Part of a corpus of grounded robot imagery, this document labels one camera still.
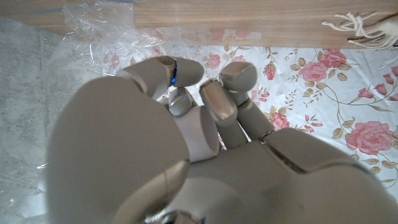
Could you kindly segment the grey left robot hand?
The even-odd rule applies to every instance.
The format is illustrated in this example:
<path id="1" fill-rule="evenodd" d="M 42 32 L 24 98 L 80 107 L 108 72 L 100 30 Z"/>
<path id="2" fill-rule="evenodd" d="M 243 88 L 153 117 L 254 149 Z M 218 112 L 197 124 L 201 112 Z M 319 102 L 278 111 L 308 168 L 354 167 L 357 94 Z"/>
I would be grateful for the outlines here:
<path id="1" fill-rule="evenodd" d="M 397 203 L 339 149 L 276 129 L 253 64 L 202 81 L 160 56 L 84 84 L 47 148 L 52 223 L 396 223 Z"/>

